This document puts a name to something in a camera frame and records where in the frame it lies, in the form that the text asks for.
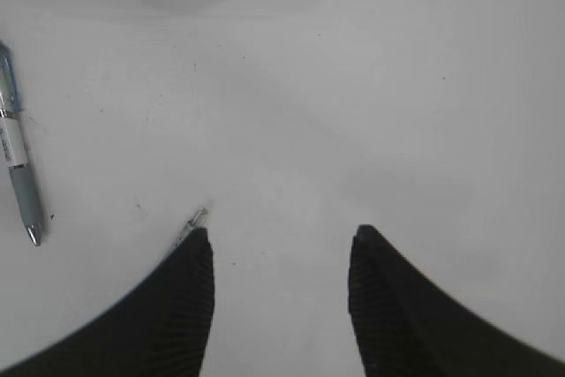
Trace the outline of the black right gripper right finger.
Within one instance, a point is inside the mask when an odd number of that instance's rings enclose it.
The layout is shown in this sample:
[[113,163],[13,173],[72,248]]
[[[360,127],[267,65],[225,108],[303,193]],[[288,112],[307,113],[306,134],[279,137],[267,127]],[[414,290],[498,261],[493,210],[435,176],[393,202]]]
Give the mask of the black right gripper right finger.
[[562,376],[564,364],[467,309],[373,226],[352,239],[348,310],[367,376]]

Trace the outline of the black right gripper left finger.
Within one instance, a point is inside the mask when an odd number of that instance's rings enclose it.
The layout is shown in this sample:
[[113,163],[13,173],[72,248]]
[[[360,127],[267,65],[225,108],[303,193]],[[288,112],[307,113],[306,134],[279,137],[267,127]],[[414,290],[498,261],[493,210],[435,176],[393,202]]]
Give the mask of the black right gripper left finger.
[[207,230],[192,230],[140,285],[4,376],[198,376],[215,309]]

